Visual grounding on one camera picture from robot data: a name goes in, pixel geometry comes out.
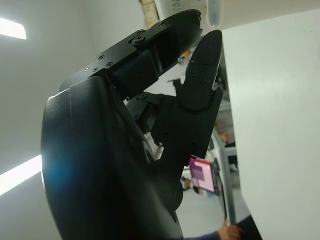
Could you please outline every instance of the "metal screw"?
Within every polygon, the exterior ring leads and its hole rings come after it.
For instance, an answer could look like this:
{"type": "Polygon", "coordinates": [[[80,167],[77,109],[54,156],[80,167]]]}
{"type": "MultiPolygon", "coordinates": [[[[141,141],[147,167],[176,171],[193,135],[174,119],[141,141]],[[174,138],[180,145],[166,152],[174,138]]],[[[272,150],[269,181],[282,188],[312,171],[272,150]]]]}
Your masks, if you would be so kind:
{"type": "Polygon", "coordinates": [[[106,65],[106,68],[107,68],[107,69],[110,68],[113,64],[114,64],[114,63],[113,63],[112,61],[109,62],[109,63],[106,65]]]}
{"type": "Polygon", "coordinates": [[[147,94],[142,93],[139,98],[140,98],[140,99],[146,99],[146,98],[147,98],[147,94]]]}
{"type": "Polygon", "coordinates": [[[145,37],[145,36],[137,36],[137,37],[133,40],[133,42],[134,42],[135,44],[140,44],[140,43],[142,43],[144,40],[146,40],[146,37],[145,37]]]}

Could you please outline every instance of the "wall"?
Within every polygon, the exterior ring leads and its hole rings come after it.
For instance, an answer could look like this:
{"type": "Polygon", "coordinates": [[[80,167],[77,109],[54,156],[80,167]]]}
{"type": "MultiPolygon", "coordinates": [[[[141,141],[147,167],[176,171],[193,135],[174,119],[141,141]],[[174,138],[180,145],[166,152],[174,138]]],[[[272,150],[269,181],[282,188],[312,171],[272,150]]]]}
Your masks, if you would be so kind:
{"type": "Polygon", "coordinates": [[[320,7],[318,0],[224,0],[221,29],[320,7]]]}
{"type": "MultiPolygon", "coordinates": [[[[42,114],[60,83],[94,57],[82,3],[1,0],[27,40],[0,35],[0,174],[40,153],[42,114]]],[[[58,240],[41,176],[0,196],[0,239],[58,240]]]]}
{"type": "Polygon", "coordinates": [[[0,35],[1,174],[39,154],[48,97],[94,55],[77,0],[2,0],[0,17],[23,24],[27,35],[0,35]]]}
{"type": "Polygon", "coordinates": [[[264,240],[319,239],[320,9],[223,31],[243,198],[264,240]]]}
{"type": "Polygon", "coordinates": [[[145,29],[145,16],[138,0],[83,0],[94,39],[95,55],[136,30],[145,29]]]}

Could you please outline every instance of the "ceiling light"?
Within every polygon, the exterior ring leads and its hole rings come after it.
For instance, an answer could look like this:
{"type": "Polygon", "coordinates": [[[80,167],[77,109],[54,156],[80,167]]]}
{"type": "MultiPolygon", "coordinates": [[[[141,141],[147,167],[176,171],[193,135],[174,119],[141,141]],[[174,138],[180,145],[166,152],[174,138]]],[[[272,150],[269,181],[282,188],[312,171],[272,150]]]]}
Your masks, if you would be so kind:
{"type": "Polygon", "coordinates": [[[0,196],[42,170],[42,158],[38,155],[0,175],[0,196]]]}
{"type": "Polygon", "coordinates": [[[27,39],[26,31],[22,24],[3,18],[0,18],[0,34],[18,39],[27,39]]]}

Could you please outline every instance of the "computer monitor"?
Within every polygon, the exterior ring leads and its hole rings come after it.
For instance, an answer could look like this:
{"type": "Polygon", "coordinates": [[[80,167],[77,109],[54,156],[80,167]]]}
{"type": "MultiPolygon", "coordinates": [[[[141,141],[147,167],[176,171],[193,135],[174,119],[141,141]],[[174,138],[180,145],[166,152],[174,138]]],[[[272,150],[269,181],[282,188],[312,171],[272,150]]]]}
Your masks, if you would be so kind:
{"type": "Polygon", "coordinates": [[[215,193],[214,177],[210,162],[191,158],[189,162],[193,186],[215,193]]]}

